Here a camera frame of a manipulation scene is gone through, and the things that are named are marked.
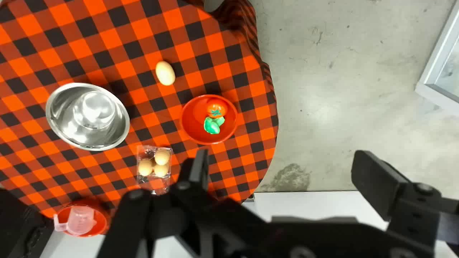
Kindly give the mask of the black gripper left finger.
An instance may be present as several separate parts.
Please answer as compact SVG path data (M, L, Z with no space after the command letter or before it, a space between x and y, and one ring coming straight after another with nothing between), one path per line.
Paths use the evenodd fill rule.
M175 236L192 258L209 258L211 241L203 232L208 152L188 158L179 179L163 195L146 189L126 192L99 248L97 258L153 258L160 238Z

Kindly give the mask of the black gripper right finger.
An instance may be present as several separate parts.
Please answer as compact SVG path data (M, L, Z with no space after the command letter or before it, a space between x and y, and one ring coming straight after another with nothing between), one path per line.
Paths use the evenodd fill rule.
M351 182L388 224L388 232L418 244L459 244L457 201L434 186L411 182L368 150L354 152Z

